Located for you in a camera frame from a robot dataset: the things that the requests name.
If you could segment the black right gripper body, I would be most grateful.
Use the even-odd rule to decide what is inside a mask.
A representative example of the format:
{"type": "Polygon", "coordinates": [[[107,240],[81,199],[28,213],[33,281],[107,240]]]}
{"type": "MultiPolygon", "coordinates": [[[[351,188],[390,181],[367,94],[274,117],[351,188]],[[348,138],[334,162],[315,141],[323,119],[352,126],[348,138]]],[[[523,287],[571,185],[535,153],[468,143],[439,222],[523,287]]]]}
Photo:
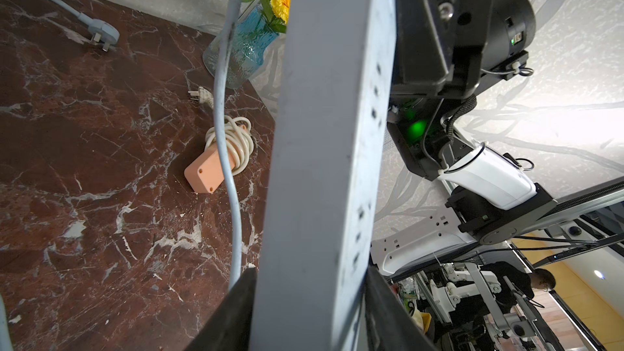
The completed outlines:
{"type": "Polygon", "coordinates": [[[528,73],[529,0],[396,0],[388,131],[407,169],[435,180],[471,146],[453,125],[479,94],[528,73]]]}

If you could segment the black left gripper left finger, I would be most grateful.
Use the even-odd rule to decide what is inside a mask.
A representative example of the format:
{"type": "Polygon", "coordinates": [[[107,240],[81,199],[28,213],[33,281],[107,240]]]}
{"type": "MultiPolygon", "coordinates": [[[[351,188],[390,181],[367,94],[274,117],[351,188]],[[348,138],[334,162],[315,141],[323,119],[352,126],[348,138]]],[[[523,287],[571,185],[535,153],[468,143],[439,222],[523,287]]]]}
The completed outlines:
{"type": "Polygon", "coordinates": [[[257,268],[243,271],[185,351],[248,350],[257,279],[257,268]]]}

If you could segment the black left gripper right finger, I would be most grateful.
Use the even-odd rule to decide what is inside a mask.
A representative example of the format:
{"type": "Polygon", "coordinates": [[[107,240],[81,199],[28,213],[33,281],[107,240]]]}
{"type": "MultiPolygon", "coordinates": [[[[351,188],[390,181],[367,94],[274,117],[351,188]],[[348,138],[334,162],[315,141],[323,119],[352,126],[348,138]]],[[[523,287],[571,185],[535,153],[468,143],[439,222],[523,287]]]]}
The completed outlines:
{"type": "Polygon", "coordinates": [[[436,350],[374,266],[367,268],[364,304],[368,350],[436,350]]]}

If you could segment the blue-white power strip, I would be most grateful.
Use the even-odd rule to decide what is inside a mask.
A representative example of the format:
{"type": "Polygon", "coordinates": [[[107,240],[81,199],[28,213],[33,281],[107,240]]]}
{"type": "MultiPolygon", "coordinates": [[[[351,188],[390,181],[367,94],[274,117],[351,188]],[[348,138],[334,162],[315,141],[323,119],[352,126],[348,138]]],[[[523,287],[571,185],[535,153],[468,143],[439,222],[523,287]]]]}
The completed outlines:
{"type": "Polygon", "coordinates": [[[292,0],[250,349],[357,346],[396,33],[395,0],[292,0]]]}

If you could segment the pink power strip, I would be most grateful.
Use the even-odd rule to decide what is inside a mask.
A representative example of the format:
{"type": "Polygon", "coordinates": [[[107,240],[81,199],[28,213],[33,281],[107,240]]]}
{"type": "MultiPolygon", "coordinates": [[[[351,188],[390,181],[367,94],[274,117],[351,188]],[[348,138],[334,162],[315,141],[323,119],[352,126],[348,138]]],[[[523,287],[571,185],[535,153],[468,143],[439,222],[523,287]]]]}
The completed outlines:
{"type": "MultiPolygon", "coordinates": [[[[251,127],[251,123],[247,120],[238,119],[234,120],[234,124],[225,125],[232,175],[236,176],[247,168],[254,152],[251,127]]],[[[214,193],[224,182],[214,128],[207,131],[205,140],[204,151],[184,171],[185,179],[195,193],[214,193]]]]}

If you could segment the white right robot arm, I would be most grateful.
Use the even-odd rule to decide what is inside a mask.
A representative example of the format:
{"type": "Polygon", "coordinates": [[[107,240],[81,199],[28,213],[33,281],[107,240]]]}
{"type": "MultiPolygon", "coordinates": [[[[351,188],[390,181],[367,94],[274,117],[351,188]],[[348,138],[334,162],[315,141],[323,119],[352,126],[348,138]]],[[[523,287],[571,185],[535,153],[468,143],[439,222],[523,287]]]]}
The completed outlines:
{"type": "Polygon", "coordinates": [[[462,134],[458,119],[501,81],[528,77],[528,47],[566,0],[394,0],[396,48],[387,129],[409,173],[451,185],[424,221],[374,240],[370,262],[401,280],[432,263],[495,245],[623,196],[622,180],[558,203],[528,159],[462,134]]]}

